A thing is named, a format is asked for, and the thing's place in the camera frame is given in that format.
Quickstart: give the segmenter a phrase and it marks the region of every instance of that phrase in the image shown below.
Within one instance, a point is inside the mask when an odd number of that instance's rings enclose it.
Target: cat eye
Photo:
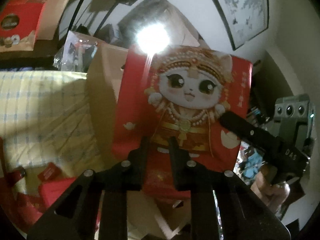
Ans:
[[[169,86],[172,88],[182,88],[184,85],[184,79],[179,74],[172,74],[167,76]]]
[[[216,85],[210,80],[202,80],[199,84],[199,90],[204,94],[212,94]]]

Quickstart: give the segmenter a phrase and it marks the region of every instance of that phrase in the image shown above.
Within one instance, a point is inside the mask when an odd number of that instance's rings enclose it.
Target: red envelope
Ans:
[[[171,199],[189,198],[173,187],[168,138],[207,168],[233,170],[240,147],[237,136],[219,123],[228,110],[245,118],[252,64],[226,53],[175,47],[152,60],[131,48],[116,109],[113,153],[125,159],[151,138],[144,191]]]

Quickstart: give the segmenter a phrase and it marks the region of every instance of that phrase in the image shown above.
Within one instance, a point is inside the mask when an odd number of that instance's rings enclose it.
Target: bright light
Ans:
[[[169,37],[161,24],[143,28],[138,34],[138,44],[143,52],[155,54],[164,50],[169,44]]]

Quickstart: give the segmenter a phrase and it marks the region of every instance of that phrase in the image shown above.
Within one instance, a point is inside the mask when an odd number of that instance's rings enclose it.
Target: pearl necklace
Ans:
[[[199,124],[202,124],[205,122],[205,120],[207,119],[208,115],[206,114],[206,110],[202,110],[199,114],[197,114],[196,116],[194,117],[191,117],[191,118],[186,118],[186,117],[183,117],[181,114],[178,113],[178,111],[174,108],[174,105],[173,103],[171,102],[169,107],[167,108],[168,109],[168,112],[169,112],[169,115],[171,117],[172,120],[174,120],[175,122],[178,122],[179,120],[181,119],[187,119],[192,123],[192,126],[196,126],[196,125],[199,125]]]

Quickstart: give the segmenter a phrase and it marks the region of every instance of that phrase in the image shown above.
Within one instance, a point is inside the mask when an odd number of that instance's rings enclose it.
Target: yellow checkered fabric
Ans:
[[[103,169],[85,79],[75,72],[0,72],[0,136],[8,171],[49,162],[68,177]]]

